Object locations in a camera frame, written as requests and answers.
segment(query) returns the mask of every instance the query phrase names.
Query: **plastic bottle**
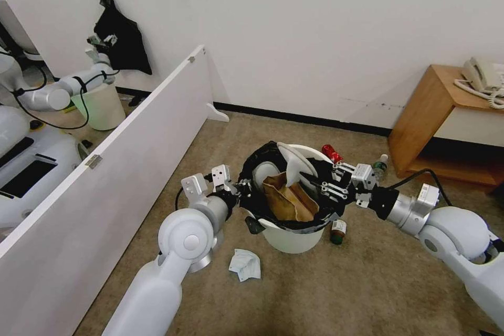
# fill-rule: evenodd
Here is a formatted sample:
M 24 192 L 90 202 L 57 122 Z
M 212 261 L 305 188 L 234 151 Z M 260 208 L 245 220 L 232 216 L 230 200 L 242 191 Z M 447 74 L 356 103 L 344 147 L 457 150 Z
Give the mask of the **plastic bottle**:
M 389 161 L 387 154 L 382 154 L 380 158 L 375 161 L 372 165 L 374 176 L 378 181 L 380 181 L 387 170 L 387 162 Z
M 334 220 L 332 222 L 331 226 L 331 235 L 329 237 L 329 240 L 333 242 L 334 244 L 341 244 L 343 243 L 343 238 L 345 237 L 347 233 L 347 223 L 344 220 L 338 219 Z
M 334 164 L 343 160 L 343 157 L 338 152 L 336 152 L 334 147 L 330 144 L 324 144 L 322 146 L 322 153 L 329 159 L 331 159 Z

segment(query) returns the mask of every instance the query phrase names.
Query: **black cable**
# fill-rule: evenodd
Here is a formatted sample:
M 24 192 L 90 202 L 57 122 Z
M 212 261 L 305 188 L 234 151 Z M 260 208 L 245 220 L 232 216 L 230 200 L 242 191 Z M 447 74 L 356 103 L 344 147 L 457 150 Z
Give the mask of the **black cable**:
M 113 72 L 113 73 L 101 73 L 101 74 L 98 74 L 98 75 L 95 75 L 93 76 L 91 79 L 89 79 L 88 81 L 86 81 L 84 83 L 84 86 L 86 86 L 88 83 L 90 83 L 91 81 L 95 80 L 97 77 L 100 77 L 100 76 L 105 76 L 105 78 L 107 78 L 107 76 L 113 76 L 113 75 L 117 75 L 121 70 L 117 70 L 116 72 Z M 86 106 L 86 103 L 84 102 L 84 97 L 82 96 L 82 94 L 84 93 L 84 87 L 80 88 L 80 100 L 82 101 L 82 105 L 84 106 L 84 109 L 86 111 L 86 120 L 85 122 L 80 125 L 80 126 L 76 126 L 76 127 L 71 127 L 71 128 L 68 128 L 68 127 L 62 127 L 62 126 L 58 126 L 58 125 L 55 125 L 55 124 L 52 124 L 52 123 L 49 123 L 47 121 L 44 121 L 43 119 L 40 119 L 39 117 L 36 117 L 34 116 L 33 114 L 31 114 L 28 110 L 26 110 L 26 108 L 23 106 L 23 104 L 21 103 L 21 101 L 18 99 L 18 97 L 20 96 L 20 94 L 14 94 L 12 93 L 12 95 L 14 96 L 14 99 L 16 100 L 16 102 L 18 103 L 19 107 L 26 113 L 28 114 L 30 117 L 32 118 L 35 118 L 37 121 L 40 121 L 40 122 L 43 122 L 45 124 L 48 124 L 49 126 L 52 126 L 56 129 L 61 129 L 61 130 L 76 130 L 76 129 L 80 129 L 80 128 L 83 128 L 84 126 L 86 126 L 89 122 L 89 110 L 88 110 L 88 107 Z
M 386 189 L 396 189 L 397 187 L 406 184 L 407 182 L 410 182 L 412 179 L 414 179 L 417 176 L 420 176 L 423 173 L 430 173 L 434 181 L 436 182 L 437 187 L 439 188 L 439 192 L 441 193 L 441 196 L 445 199 L 445 202 L 448 206 L 452 206 L 452 202 L 448 199 L 446 196 L 445 191 L 443 190 L 443 187 L 441 186 L 441 183 L 439 182 L 439 179 L 437 178 L 436 174 L 434 173 L 433 170 L 429 168 L 424 168 L 422 170 L 419 170 L 416 173 L 413 173 L 411 176 L 405 178 L 404 180 L 399 181 L 398 183 L 395 183 L 394 185 L 388 186 Z
M 42 89 L 47 84 L 47 76 L 46 76 L 46 73 L 44 72 L 44 70 L 39 66 L 35 66 L 35 68 L 38 69 L 42 73 L 42 76 L 44 77 L 44 83 L 40 87 L 37 87 L 37 88 L 24 89 L 25 92 L 33 92 L 33 91 Z
M 43 122 L 45 124 L 48 124 L 49 126 L 52 126 L 56 129 L 61 129 L 61 130 L 76 130 L 76 129 L 80 129 L 80 128 L 83 128 L 84 126 L 86 126 L 89 122 L 89 110 L 88 110 L 88 107 L 86 106 L 86 103 L 84 102 L 84 98 L 82 97 L 82 94 L 84 93 L 83 91 L 83 88 L 80 89 L 80 100 L 82 101 L 82 105 L 84 105 L 84 109 L 86 111 L 86 121 L 81 125 L 81 126 L 76 126 L 76 127 L 71 127 L 71 128 L 67 128 L 67 127 L 63 127 L 63 126 L 58 126 L 58 125 L 55 125 L 55 124 L 52 124 L 52 123 L 49 123 L 47 121 L 44 121 L 43 119 L 40 119 L 39 117 L 31 114 L 28 110 L 26 110 L 26 108 L 23 106 L 23 104 L 21 103 L 21 101 L 18 99 L 18 96 L 14 96 L 14 99 L 16 100 L 17 104 L 19 105 L 19 107 L 26 113 L 28 114 L 30 117 L 32 118 L 35 118 L 37 121 L 40 121 L 40 122 Z
M 179 209 L 179 206 L 178 206 L 179 205 L 179 201 L 178 201 L 179 199 L 178 198 L 180 197 L 180 195 L 182 194 L 183 191 L 184 191 L 184 188 L 181 187 L 179 189 L 178 193 L 177 193 L 177 197 L 175 197 L 175 211 L 177 211 Z
M 14 55 L 9 54 L 8 52 L 0 51 L 0 54 L 7 55 L 7 56 L 10 56 L 10 57 L 13 57 L 14 59 L 16 59 L 14 57 Z M 46 76 L 46 73 L 44 72 L 44 70 L 42 68 L 40 68 L 39 66 L 36 66 L 36 65 L 35 65 L 35 68 L 38 69 L 40 71 L 40 73 L 42 73 L 42 76 L 44 78 L 44 83 L 40 87 L 37 87 L 37 88 L 24 89 L 25 92 L 33 92 L 33 91 L 39 90 L 39 89 L 45 87 L 46 84 L 47 84 L 47 76 Z

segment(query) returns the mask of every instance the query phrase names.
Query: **white wall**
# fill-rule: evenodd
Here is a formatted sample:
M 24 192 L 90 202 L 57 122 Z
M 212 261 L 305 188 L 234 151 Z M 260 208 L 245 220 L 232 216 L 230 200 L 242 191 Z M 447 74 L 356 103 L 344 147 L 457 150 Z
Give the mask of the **white wall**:
M 89 63 L 98 0 L 7 0 L 58 76 Z M 152 90 L 194 46 L 216 101 L 391 127 L 430 63 L 504 61 L 502 0 L 116 0 L 138 22 Z

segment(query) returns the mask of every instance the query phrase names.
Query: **crumpled paper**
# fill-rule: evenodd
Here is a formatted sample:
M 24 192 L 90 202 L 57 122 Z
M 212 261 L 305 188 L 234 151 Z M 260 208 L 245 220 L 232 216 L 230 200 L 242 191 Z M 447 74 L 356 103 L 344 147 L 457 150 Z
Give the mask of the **crumpled paper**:
M 240 282 L 249 278 L 261 279 L 261 263 L 256 254 L 246 249 L 235 249 L 229 270 L 238 274 Z

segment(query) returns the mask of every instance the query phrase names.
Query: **black screen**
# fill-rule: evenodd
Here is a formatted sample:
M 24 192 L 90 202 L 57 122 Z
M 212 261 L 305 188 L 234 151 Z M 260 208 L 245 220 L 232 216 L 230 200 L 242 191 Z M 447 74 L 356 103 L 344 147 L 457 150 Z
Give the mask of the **black screen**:
M 1 187 L 0 192 L 22 198 L 32 186 L 55 166 L 56 164 L 35 160 L 28 167 L 24 168 L 16 177 Z

